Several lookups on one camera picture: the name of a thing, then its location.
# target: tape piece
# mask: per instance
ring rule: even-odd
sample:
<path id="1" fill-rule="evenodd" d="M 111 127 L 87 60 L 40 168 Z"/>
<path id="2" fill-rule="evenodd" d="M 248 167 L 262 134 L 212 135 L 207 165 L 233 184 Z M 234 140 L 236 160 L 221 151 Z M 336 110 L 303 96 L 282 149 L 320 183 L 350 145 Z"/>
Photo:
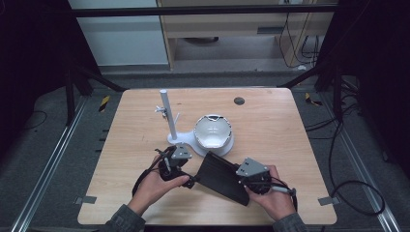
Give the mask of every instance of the tape piece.
<path id="1" fill-rule="evenodd" d="M 94 204 L 97 201 L 97 196 L 84 196 L 84 197 L 77 197 L 74 201 L 75 205 L 81 205 L 83 203 L 87 204 Z"/>
<path id="2" fill-rule="evenodd" d="M 333 198 L 330 196 L 327 196 L 327 197 L 319 198 L 317 200 L 319 201 L 319 204 L 321 206 L 330 205 L 330 204 L 337 205 L 340 203 L 340 200 L 336 196 Z"/>
<path id="3" fill-rule="evenodd" d="M 109 101 L 109 96 L 103 97 L 102 103 L 101 103 L 100 108 L 99 108 L 99 112 L 104 112 L 104 110 L 106 108 L 106 105 L 108 104 L 108 101 Z"/>
<path id="4" fill-rule="evenodd" d="M 322 105 L 322 101 L 313 101 L 308 93 L 305 93 L 305 101 L 314 105 Z"/>

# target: person's left hand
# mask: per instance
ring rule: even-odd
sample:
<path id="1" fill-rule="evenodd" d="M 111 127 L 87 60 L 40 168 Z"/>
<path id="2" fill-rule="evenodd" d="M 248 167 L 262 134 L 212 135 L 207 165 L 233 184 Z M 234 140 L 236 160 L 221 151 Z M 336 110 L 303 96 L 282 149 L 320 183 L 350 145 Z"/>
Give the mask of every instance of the person's left hand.
<path id="1" fill-rule="evenodd" d="M 142 180 L 135 195 L 128 204 L 128 207 L 142 216 L 149 206 L 157 202 L 171 189 L 177 188 L 183 185 L 189 176 L 180 176 L 170 181 L 164 181 L 158 170 L 158 164 L 154 167 L 154 170 L 148 173 L 148 175 Z"/>

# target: black round hole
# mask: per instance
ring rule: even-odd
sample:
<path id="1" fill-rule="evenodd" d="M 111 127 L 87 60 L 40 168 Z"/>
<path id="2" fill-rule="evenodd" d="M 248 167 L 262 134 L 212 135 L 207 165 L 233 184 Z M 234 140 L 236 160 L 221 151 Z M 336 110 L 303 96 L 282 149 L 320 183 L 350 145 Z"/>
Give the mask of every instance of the black round hole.
<path id="1" fill-rule="evenodd" d="M 245 100 L 241 97 L 235 98 L 233 101 L 238 105 L 241 105 L 241 104 L 245 103 Z"/>

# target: white stand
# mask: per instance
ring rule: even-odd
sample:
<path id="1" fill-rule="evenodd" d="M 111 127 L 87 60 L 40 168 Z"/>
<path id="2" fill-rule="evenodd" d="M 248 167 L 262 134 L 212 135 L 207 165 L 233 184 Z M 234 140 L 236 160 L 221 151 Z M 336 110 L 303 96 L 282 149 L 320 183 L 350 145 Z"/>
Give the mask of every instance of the white stand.
<path id="1" fill-rule="evenodd" d="M 160 90 L 160 93 L 161 93 L 164 113 L 166 114 L 168 125 L 169 125 L 169 130 L 170 130 L 170 134 L 167 137 L 167 140 L 170 144 L 175 145 L 177 143 L 186 143 L 190 145 L 193 148 L 193 150 L 201 157 L 205 157 L 209 151 L 222 157 L 226 155 L 232 149 L 233 143 L 234 143 L 233 134 L 231 135 L 231 139 L 229 140 L 229 142 L 223 148 L 218 148 L 218 150 L 213 150 L 213 149 L 205 150 L 198 145 L 198 142 L 195 139 L 193 130 L 189 132 L 177 132 L 175 129 L 176 122 L 174 122 L 174 119 L 172 117 L 171 105 L 169 104 L 167 91 L 162 89 Z"/>

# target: black horizontal bar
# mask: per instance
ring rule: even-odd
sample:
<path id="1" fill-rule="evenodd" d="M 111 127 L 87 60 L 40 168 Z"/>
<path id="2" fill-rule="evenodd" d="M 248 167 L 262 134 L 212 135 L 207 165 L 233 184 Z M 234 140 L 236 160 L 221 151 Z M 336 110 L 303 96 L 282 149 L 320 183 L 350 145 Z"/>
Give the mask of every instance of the black horizontal bar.
<path id="1" fill-rule="evenodd" d="M 338 4 L 304 5 L 251 5 L 251 6 L 206 6 L 206 7 L 156 7 L 80 9 L 71 11 L 48 11 L 47 15 L 70 17 L 147 16 L 147 15 L 221 15 L 221 14 L 268 14 L 268 13 L 325 13 L 350 9 L 353 6 Z"/>

